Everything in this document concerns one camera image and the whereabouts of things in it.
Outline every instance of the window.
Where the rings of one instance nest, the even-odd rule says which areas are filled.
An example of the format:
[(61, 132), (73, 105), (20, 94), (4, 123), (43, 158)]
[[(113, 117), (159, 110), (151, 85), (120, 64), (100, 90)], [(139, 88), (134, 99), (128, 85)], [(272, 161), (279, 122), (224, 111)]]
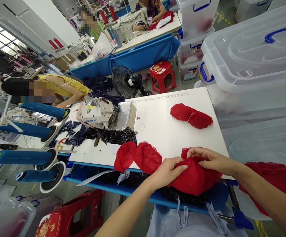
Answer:
[(26, 47), (20, 40), (0, 27), (0, 49), (9, 55), (16, 55), (20, 50), (18, 46)]

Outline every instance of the fan grille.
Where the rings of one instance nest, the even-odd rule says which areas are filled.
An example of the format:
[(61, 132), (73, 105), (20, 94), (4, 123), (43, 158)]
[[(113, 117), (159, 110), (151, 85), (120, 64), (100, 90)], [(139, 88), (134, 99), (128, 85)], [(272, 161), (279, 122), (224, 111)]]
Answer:
[(129, 88), (125, 83), (125, 78), (131, 76), (132, 72), (125, 66), (118, 65), (112, 71), (112, 82), (116, 91), (126, 99), (134, 98), (137, 89)]

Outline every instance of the blue fabric skirting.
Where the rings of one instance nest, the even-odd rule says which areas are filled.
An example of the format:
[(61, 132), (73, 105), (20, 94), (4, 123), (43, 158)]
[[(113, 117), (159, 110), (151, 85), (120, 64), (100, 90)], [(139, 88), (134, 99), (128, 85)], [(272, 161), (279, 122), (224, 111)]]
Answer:
[(71, 72), (82, 80), (84, 77), (111, 75), (112, 68), (117, 65), (128, 67), (132, 72), (153, 66), (159, 61), (172, 59), (180, 42), (171, 33), (98, 61), (88, 63)]

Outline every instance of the yellow floor tape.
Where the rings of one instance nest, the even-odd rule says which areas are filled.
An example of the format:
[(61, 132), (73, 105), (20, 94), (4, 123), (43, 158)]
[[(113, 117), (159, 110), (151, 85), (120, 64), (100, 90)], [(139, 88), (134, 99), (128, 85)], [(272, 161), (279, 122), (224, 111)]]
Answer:
[(256, 225), (257, 225), (257, 228), (259, 230), (259, 233), (260, 233), (260, 236), (261, 237), (268, 237), (266, 231), (265, 231), (265, 228), (264, 228), (264, 225), (262, 224), (261, 221), (258, 221), (258, 220), (255, 220), (256, 222)]
[(229, 20), (227, 20), (222, 14), (220, 14), (219, 12), (216, 12), (216, 15), (219, 16), (219, 18), (221, 18), (223, 21), (225, 21), (227, 24), (229, 25), (233, 25)]

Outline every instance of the white plastic bag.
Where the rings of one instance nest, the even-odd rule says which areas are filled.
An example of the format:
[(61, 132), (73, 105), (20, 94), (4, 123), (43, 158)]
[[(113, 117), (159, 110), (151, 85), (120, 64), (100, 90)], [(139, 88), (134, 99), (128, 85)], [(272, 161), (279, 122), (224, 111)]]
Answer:
[(92, 55), (95, 60), (102, 59), (109, 55), (113, 50), (107, 36), (104, 33), (100, 34), (100, 37), (92, 49)]

